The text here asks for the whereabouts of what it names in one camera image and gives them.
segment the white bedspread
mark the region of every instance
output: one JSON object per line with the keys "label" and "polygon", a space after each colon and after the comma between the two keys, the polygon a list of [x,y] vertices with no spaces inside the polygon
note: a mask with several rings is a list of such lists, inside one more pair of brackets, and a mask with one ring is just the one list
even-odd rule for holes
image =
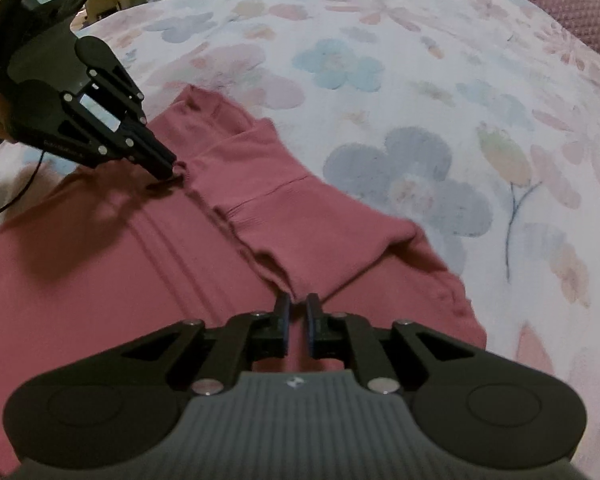
{"label": "white bedspread", "polygon": [[[216,89],[325,181],[421,223],[488,348],[584,398],[574,460],[600,479],[600,56],[525,0],[167,0],[87,33],[150,117]],[[0,149],[0,205],[37,156]],[[6,215],[71,170],[49,157]]]}

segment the flower stem print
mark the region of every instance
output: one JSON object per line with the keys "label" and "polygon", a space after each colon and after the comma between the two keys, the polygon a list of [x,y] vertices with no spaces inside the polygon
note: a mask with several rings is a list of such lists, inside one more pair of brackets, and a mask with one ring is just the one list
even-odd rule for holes
{"label": "flower stem print", "polygon": [[511,272],[509,269],[509,243],[510,243],[510,238],[511,238],[511,228],[513,227],[513,222],[516,219],[516,216],[518,214],[518,211],[520,210],[520,207],[522,206],[522,203],[529,197],[529,195],[531,195],[536,189],[538,189],[538,186],[540,186],[541,184],[542,184],[542,182],[533,184],[533,186],[530,186],[529,188],[527,188],[526,191],[523,193],[523,195],[518,200],[516,200],[516,191],[514,188],[514,184],[513,184],[513,182],[510,182],[512,208],[511,208],[511,218],[509,219],[509,225],[507,227],[507,238],[505,240],[505,245],[504,245],[504,261],[505,261],[505,266],[507,268],[507,281],[508,282],[510,281],[510,277],[511,277]]}
{"label": "flower stem print", "polygon": [[511,192],[511,216],[505,237],[505,270],[507,281],[510,282],[511,271],[509,262],[511,234],[513,224],[526,199],[538,189],[545,186],[549,193],[563,206],[577,209],[580,206],[580,194],[562,174],[553,156],[540,146],[531,146],[530,155],[535,172],[522,149],[509,137],[505,130],[487,126],[484,122],[476,128],[480,149],[484,158],[493,169],[509,183]]}

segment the silver screw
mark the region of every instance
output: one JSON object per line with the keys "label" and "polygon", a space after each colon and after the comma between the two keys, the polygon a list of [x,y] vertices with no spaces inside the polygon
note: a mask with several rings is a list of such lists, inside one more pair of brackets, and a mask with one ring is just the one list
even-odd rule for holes
{"label": "silver screw", "polygon": [[389,377],[376,377],[371,379],[366,387],[376,394],[392,394],[400,389],[400,383]]}
{"label": "silver screw", "polygon": [[224,384],[217,379],[198,379],[191,385],[191,389],[199,395],[210,396],[224,390]]}

